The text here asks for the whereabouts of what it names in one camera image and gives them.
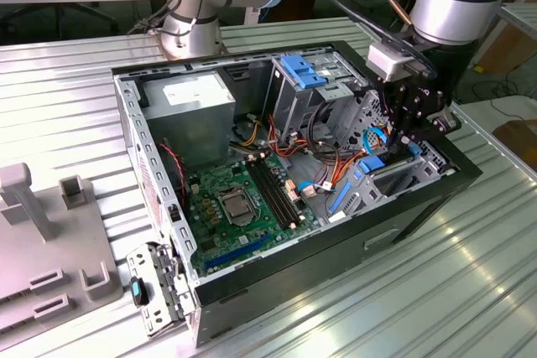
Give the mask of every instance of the wire bundle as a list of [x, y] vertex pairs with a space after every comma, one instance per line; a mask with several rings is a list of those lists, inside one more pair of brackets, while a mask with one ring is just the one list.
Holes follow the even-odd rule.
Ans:
[[279, 139], [276, 135], [276, 125], [274, 123], [274, 119], [271, 116], [268, 117], [268, 123], [270, 125], [270, 129], [268, 131], [268, 146], [280, 157], [290, 157], [291, 155], [308, 145], [308, 143], [304, 139], [300, 138], [295, 142], [290, 143], [286, 149], [280, 149], [278, 145]]
[[171, 150], [171, 148], [169, 148], [165, 144], [161, 143], [161, 144], [159, 144], [159, 146], [162, 147], [164, 150], [166, 150], [166, 152], [171, 156], [171, 158], [174, 159], [175, 165], [177, 166], [177, 170], [179, 170], [179, 176], [180, 176], [180, 179], [181, 179], [182, 195], [183, 195], [183, 200], [181, 201], [181, 205], [184, 207], [185, 206], [185, 201], [186, 201], [185, 175], [183, 174], [183, 167], [181, 166], [181, 163], [179, 162], [179, 156], [176, 153], [174, 153]]
[[253, 144], [253, 142], [255, 141], [255, 137], [258, 135], [258, 127], [260, 124], [261, 124], [260, 121], [255, 121], [253, 125], [252, 136], [250, 136], [250, 138], [246, 142], [241, 143], [241, 146], [247, 147]]

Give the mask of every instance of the cable connector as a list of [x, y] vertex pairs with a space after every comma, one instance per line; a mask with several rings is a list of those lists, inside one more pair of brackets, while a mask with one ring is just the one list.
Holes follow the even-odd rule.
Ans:
[[332, 182], [328, 182], [327, 180], [325, 180], [321, 185], [321, 189], [330, 192], [332, 190]]

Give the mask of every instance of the label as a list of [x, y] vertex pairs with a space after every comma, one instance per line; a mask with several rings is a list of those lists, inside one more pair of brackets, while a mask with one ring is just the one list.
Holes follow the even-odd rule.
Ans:
[[211, 74], [184, 77], [181, 82], [165, 86], [162, 91], [173, 106], [204, 100], [214, 101], [214, 98], [220, 95], [219, 92], [222, 92], [222, 87]]

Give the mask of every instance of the ribbed metal surface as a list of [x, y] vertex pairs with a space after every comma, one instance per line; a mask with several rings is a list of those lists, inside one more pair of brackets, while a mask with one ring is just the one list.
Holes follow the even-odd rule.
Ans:
[[[222, 36], [231, 51], [345, 38], [361, 54], [368, 46], [345, 18], [229, 28]], [[133, 36], [13, 46], [0, 56], [0, 163], [27, 162], [34, 189], [74, 173], [92, 179], [126, 285], [126, 253], [153, 232], [108, 71], [162, 60], [159, 48]], [[185, 327], [147, 340], [125, 293], [5, 356], [534, 357], [535, 183], [469, 125], [451, 139], [484, 172], [474, 186], [412, 238], [204, 350], [193, 349]]]
[[537, 39], [537, 3], [505, 3], [498, 14], [531, 38]]

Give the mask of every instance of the gray plastic tray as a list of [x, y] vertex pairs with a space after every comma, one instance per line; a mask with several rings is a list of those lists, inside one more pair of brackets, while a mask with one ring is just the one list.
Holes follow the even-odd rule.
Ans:
[[31, 191], [6, 191], [6, 172], [0, 169], [0, 194], [10, 204], [0, 201], [0, 350], [123, 294], [91, 182], [62, 179], [36, 192], [38, 204], [29, 207]]

